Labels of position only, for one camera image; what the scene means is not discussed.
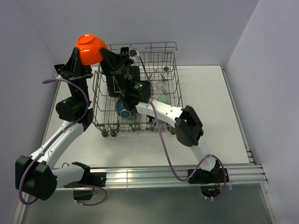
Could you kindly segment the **grey wire dish rack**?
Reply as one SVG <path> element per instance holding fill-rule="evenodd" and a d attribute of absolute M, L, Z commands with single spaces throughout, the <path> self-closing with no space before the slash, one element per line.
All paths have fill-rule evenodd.
<path fill-rule="evenodd" d="M 94 72 L 93 124 L 103 137 L 154 131 L 154 116 L 139 114 L 136 111 L 139 102 L 155 99 L 183 107 L 175 58 L 176 42 L 109 44 L 108 49 L 130 56 L 131 63 L 126 68 L 130 81 L 126 93 L 122 94 L 115 76 L 104 75 L 101 67 Z"/>

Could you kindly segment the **black floral square plate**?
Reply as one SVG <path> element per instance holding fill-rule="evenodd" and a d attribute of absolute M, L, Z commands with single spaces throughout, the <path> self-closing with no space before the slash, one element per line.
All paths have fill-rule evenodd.
<path fill-rule="evenodd" d="M 139 66 L 130 66 L 129 73 L 133 82 L 140 81 Z M 121 95 L 119 87 L 112 76 L 106 76 L 108 95 L 113 98 L 118 98 Z"/>

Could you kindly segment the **blue floral ceramic bowl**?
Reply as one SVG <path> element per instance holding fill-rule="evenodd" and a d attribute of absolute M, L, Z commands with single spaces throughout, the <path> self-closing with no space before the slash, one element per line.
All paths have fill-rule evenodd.
<path fill-rule="evenodd" d="M 124 106 L 122 99 L 118 99 L 115 103 L 115 111 L 123 119 L 132 119 L 135 114 L 127 110 Z"/>

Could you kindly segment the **clear drinking glass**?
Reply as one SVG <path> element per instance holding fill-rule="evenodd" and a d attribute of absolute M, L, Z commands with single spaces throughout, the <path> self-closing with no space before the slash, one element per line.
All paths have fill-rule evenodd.
<path fill-rule="evenodd" d="M 157 81 L 156 82 L 156 89 L 157 91 L 166 92 L 166 86 L 163 81 Z"/>

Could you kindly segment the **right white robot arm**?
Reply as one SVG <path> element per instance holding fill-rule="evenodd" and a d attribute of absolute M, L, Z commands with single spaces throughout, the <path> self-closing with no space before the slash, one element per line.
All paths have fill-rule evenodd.
<path fill-rule="evenodd" d="M 152 99 L 152 84 L 147 81 L 132 81 L 130 67 L 134 62 L 128 53 L 116 54 L 106 48 L 100 49 L 101 69 L 106 77 L 111 77 L 120 90 L 124 108 L 130 114 L 145 114 L 157 122 L 165 122 L 175 128 L 177 140 L 190 148 L 199 147 L 201 157 L 196 170 L 202 170 L 203 179 L 212 182 L 218 177 L 221 165 L 219 159 L 210 154 L 201 141 L 203 124 L 195 110 L 186 106 L 175 107 Z"/>

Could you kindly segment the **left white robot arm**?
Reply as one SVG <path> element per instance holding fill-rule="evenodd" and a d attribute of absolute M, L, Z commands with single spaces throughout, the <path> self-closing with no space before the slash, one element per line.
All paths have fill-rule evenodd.
<path fill-rule="evenodd" d="M 56 189 L 68 185 L 86 186 L 90 183 L 90 167 L 73 162 L 63 168 L 55 168 L 66 149 L 92 123 L 87 80 L 92 78 L 92 69 L 84 65 L 79 49 L 75 47 L 67 63 L 54 66 L 58 77 L 43 83 L 65 83 L 70 96 L 53 108 L 61 124 L 57 130 L 46 128 L 43 144 L 29 156 L 20 156 L 15 162 L 15 187 L 19 200 L 31 205 L 37 200 L 47 200 Z"/>

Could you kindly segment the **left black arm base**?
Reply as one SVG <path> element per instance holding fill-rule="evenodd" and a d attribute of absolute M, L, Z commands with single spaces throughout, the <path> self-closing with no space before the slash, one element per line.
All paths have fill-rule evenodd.
<path fill-rule="evenodd" d="M 84 170 L 83 177 L 78 182 L 71 182 L 64 185 L 64 188 L 79 188 L 90 187 L 92 190 L 73 190 L 73 199 L 75 203 L 79 203 L 82 206 L 95 206 L 103 203 L 107 198 L 107 191 L 103 188 L 106 184 L 106 172 L 91 172 L 91 168 L 80 162 L 73 162 L 72 165 L 77 165 Z M 95 189 L 100 189 L 104 192 L 104 197 L 97 203 L 85 203 L 85 201 L 91 200 Z"/>

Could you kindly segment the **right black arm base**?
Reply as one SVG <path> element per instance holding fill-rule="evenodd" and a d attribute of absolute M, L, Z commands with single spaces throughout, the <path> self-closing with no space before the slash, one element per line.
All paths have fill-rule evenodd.
<path fill-rule="evenodd" d="M 218 160 L 211 171 L 197 169 L 193 176 L 187 180 L 189 184 L 204 184 L 200 187 L 201 193 L 206 198 L 215 198 L 221 193 L 221 185 L 229 183 L 228 170 L 222 168 Z"/>

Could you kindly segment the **pale green cup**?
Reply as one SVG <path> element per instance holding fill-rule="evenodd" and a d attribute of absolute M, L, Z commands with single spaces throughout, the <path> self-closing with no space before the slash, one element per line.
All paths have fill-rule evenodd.
<path fill-rule="evenodd" d="M 170 105 L 170 99 L 168 98 L 167 95 L 159 95 L 158 98 L 157 98 L 157 101 L 158 102 L 162 102 L 164 104 L 167 104 L 167 105 Z"/>

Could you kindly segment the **orange bowl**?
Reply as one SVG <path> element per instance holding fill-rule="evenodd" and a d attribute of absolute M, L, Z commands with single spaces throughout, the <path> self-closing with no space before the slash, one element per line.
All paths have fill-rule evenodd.
<path fill-rule="evenodd" d="M 106 43 L 93 34 L 84 34 L 77 39 L 75 45 L 79 49 L 82 65 L 93 65 L 104 60 L 100 49 L 108 49 Z"/>

